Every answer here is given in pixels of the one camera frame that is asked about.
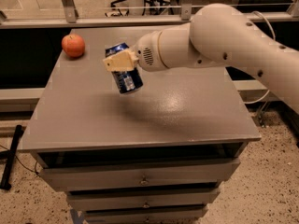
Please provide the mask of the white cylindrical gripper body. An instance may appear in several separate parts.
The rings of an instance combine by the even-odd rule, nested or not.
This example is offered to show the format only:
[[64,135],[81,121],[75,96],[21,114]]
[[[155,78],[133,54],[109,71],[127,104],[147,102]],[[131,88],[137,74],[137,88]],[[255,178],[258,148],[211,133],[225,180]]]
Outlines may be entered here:
[[148,72],[158,72],[167,69],[159,48],[161,31],[152,32],[140,37],[132,46],[132,50],[138,58],[139,66]]

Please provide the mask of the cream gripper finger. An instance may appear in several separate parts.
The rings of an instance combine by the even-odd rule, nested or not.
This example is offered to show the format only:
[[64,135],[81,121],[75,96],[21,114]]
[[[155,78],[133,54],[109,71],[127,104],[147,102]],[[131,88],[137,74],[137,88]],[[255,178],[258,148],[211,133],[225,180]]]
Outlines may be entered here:
[[132,50],[125,49],[106,57],[103,63],[107,71],[125,72],[134,70],[138,65],[138,61],[138,57]]

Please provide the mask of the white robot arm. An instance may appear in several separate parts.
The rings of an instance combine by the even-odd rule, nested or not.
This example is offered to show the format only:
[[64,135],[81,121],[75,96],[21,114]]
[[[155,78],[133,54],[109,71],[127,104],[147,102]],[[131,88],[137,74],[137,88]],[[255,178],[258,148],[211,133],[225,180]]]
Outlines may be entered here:
[[270,38],[225,4],[202,7],[188,23],[143,35],[103,63],[111,72],[232,66],[299,113],[299,51]]

